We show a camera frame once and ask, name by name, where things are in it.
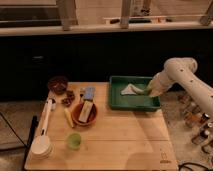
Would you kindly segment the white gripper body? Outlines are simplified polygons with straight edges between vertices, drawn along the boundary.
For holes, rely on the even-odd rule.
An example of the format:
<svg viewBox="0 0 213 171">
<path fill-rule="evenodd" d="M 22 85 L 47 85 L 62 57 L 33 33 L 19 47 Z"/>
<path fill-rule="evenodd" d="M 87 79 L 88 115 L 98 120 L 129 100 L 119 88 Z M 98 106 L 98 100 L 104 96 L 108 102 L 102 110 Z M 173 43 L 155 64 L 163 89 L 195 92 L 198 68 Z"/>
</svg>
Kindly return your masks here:
<svg viewBox="0 0 213 171">
<path fill-rule="evenodd" d="M 157 73 L 148 84 L 148 89 L 150 91 L 150 97 L 160 96 L 161 94 L 168 91 L 174 81 L 169 78 L 165 71 Z"/>
</svg>

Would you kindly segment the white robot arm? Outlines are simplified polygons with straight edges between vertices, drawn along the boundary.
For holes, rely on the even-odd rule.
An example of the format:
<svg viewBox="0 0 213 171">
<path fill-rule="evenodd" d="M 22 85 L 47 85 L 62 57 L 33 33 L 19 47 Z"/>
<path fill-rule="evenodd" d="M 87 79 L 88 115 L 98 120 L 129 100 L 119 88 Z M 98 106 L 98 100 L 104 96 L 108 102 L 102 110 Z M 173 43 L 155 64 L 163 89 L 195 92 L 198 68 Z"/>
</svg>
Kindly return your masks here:
<svg viewBox="0 0 213 171">
<path fill-rule="evenodd" d="M 178 83 L 192 97 L 201 110 L 213 116 L 213 88 L 194 75 L 198 64 L 194 58 L 170 58 L 164 69 L 157 73 L 148 84 L 151 97 L 168 91 Z"/>
</svg>

